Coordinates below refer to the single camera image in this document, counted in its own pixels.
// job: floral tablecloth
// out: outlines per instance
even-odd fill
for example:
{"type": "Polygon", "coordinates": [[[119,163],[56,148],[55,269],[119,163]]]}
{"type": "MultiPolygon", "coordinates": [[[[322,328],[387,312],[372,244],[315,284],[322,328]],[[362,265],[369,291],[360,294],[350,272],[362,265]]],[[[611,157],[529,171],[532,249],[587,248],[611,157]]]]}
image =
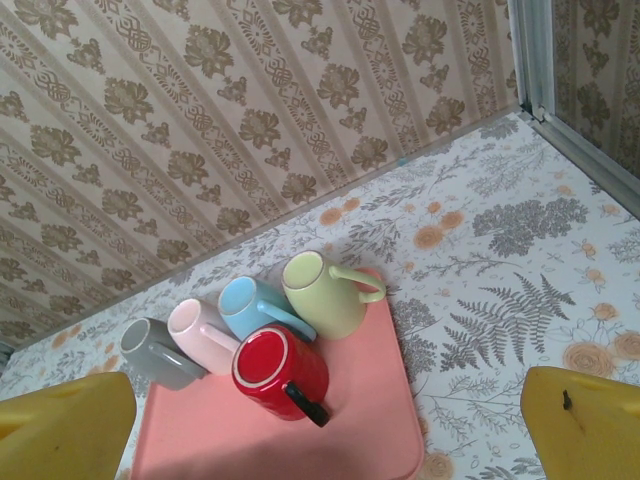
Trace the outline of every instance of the floral tablecloth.
{"type": "Polygon", "coordinates": [[[277,284],[304,249],[373,266],[389,288],[427,455],[420,479],[543,479],[519,408],[527,369],[640,384],[640,224],[515,114],[274,227],[12,358],[0,399],[126,372],[139,316],[215,301],[239,273],[277,284]]]}

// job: plastic tray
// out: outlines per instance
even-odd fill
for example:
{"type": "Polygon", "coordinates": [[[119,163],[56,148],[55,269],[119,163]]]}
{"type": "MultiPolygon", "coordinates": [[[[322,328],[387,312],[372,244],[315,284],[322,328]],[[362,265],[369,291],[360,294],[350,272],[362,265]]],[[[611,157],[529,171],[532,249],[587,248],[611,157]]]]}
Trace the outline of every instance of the plastic tray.
{"type": "Polygon", "coordinates": [[[207,375],[178,392],[152,384],[131,478],[413,478],[424,444],[387,300],[369,304],[354,334],[315,348],[330,375],[324,428],[276,418],[229,375],[207,375]]]}

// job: mug handle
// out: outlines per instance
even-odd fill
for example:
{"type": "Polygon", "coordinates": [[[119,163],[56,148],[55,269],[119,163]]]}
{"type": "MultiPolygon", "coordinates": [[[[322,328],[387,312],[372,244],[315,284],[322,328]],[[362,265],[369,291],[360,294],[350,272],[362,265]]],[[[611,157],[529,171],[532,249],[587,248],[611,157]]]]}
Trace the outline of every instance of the mug handle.
{"type": "Polygon", "coordinates": [[[329,422],[329,413],[319,403],[310,401],[295,383],[287,383],[284,386],[284,393],[319,427],[324,427],[329,422]]]}
{"type": "Polygon", "coordinates": [[[265,302],[264,300],[258,301],[257,308],[259,312],[266,313],[270,317],[295,328],[300,334],[306,337],[309,342],[313,342],[316,339],[316,331],[298,317],[291,315],[289,312],[285,312],[281,308],[278,308],[269,302],[265,302]]]}
{"type": "Polygon", "coordinates": [[[191,360],[183,357],[179,353],[174,352],[170,348],[165,347],[161,343],[153,342],[149,345],[149,351],[154,355],[166,360],[169,363],[172,363],[180,370],[188,373],[192,377],[202,378],[207,374],[207,371],[193,363],[191,360]]]}
{"type": "Polygon", "coordinates": [[[357,270],[352,270],[351,268],[331,265],[329,267],[329,275],[334,279],[344,278],[346,280],[364,283],[365,285],[369,285],[378,290],[377,292],[360,292],[360,303],[378,302],[382,300],[387,293],[387,287],[385,287],[384,283],[382,283],[376,277],[367,273],[358,272],[357,270]]]}
{"type": "Polygon", "coordinates": [[[234,338],[231,338],[226,333],[221,332],[210,323],[205,323],[204,325],[202,325],[200,327],[200,333],[202,333],[209,340],[213,340],[218,345],[226,348],[231,353],[234,353],[240,346],[240,342],[238,342],[234,338]]]}

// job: black handle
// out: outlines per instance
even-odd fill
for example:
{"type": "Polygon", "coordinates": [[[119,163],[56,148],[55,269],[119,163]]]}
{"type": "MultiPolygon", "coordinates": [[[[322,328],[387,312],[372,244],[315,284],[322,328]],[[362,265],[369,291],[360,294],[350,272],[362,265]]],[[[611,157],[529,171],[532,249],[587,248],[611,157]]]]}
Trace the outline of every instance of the black handle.
{"type": "Polygon", "coordinates": [[[284,393],[319,427],[324,427],[329,422],[329,413],[319,403],[309,401],[295,383],[287,383],[284,387],[284,393]]]}

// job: wall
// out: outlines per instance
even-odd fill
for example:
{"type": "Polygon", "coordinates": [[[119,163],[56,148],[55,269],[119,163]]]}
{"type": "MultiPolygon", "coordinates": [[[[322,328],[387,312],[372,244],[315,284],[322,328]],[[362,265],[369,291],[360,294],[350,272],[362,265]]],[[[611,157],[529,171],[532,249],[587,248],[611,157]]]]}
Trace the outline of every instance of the wall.
{"type": "Polygon", "coordinates": [[[0,339],[516,102],[506,0],[0,5],[0,339]]]}
{"type": "Polygon", "coordinates": [[[554,0],[556,114],[640,178],[640,0],[554,0]]]}

